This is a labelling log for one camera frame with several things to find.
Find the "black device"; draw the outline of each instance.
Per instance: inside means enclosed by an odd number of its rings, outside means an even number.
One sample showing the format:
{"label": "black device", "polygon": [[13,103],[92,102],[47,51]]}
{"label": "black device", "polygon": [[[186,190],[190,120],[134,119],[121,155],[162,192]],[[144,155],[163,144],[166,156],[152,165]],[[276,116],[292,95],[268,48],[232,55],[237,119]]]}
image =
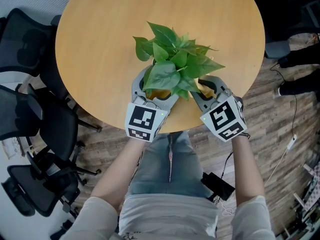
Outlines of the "black device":
{"label": "black device", "polygon": [[211,172],[209,175],[205,172],[202,175],[201,182],[213,191],[213,195],[209,198],[210,201],[213,201],[215,196],[219,196],[222,200],[227,201],[232,193],[235,191],[235,188],[230,184],[226,183],[223,179]]}

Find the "forearm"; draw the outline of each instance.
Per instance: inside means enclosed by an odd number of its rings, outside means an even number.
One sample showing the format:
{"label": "forearm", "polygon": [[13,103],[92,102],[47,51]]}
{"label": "forearm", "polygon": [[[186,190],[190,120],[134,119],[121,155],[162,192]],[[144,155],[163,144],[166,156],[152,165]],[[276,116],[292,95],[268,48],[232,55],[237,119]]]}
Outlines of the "forearm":
{"label": "forearm", "polygon": [[107,201],[117,210],[128,191],[144,146],[144,141],[131,138],[98,181],[91,196]]}
{"label": "forearm", "polygon": [[245,136],[232,140],[236,204],[265,195],[264,181],[258,169],[250,143]]}

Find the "wooden floor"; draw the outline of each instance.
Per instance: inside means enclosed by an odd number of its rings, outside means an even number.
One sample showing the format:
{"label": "wooden floor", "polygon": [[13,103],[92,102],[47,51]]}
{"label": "wooden floor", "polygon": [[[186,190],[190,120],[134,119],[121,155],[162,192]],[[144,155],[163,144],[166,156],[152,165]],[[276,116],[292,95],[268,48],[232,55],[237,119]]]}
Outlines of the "wooden floor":
{"label": "wooden floor", "polygon": [[[308,35],[295,36],[290,40],[291,49],[306,47],[309,39]],[[283,82],[277,72],[269,70],[274,64],[272,60],[264,60],[256,80],[243,98],[244,116],[248,132],[251,134],[250,143],[265,181],[271,175],[292,138],[292,123],[296,108],[294,96],[274,98],[274,89]],[[278,70],[287,81],[292,81],[310,74],[315,68],[317,65],[279,68]],[[38,79],[33,79],[32,82],[36,87],[39,85]],[[78,139],[82,140],[86,147],[80,153],[77,164],[88,170],[101,169],[104,172],[128,141],[125,131],[102,123],[84,110],[80,110],[78,114],[84,121],[103,126],[103,130],[101,133],[96,133],[79,126]],[[294,220],[295,213],[291,210],[294,201],[293,193],[302,194],[311,179],[303,169],[304,163],[313,167],[319,160],[316,151],[317,136],[315,135],[320,129],[319,121],[320,105],[316,101],[315,94],[297,95],[293,132],[298,139],[265,187],[272,229],[275,234],[282,232],[283,226],[288,226]],[[204,125],[190,129],[188,133],[204,171],[221,175],[225,160],[231,151],[231,143],[226,144],[219,141]],[[33,143],[36,149],[43,146],[39,136],[33,138]],[[92,186],[99,180],[99,176],[86,176],[85,178],[88,179],[88,185]],[[227,163],[223,179],[232,186],[235,185],[232,157]],[[88,199],[93,189],[92,186],[79,186],[81,194],[75,202],[78,207],[81,207]],[[235,195],[223,205],[235,210]],[[231,239],[230,222],[232,218],[233,216],[220,214],[218,239]]]}

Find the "round wooden table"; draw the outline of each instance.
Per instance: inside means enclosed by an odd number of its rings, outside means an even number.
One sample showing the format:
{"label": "round wooden table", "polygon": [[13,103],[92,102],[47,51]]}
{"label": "round wooden table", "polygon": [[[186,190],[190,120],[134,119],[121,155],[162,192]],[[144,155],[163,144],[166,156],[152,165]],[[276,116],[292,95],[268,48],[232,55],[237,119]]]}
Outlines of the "round wooden table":
{"label": "round wooden table", "polygon": [[[132,82],[151,63],[136,57],[133,38],[154,37],[147,21],[219,50],[207,55],[225,68],[212,75],[235,95],[257,77],[265,32],[254,0],[70,0],[56,36],[57,65],[71,96],[97,119],[124,129]],[[199,126],[200,115],[192,98],[180,98],[161,132]]]}

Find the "jeans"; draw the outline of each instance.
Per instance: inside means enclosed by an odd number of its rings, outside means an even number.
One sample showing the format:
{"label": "jeans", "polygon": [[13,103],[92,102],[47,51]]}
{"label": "jeans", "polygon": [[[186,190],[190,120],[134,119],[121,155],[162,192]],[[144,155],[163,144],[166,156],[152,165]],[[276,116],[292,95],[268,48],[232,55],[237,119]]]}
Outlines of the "jeans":
{"label": "jeans", "polygon": [[[172,165],[169,159],[170,143]],[[203,169],[186,131],[159,134],[145,149],[127,197],[138,194],[175,194],[208,198],[200,181]]]}

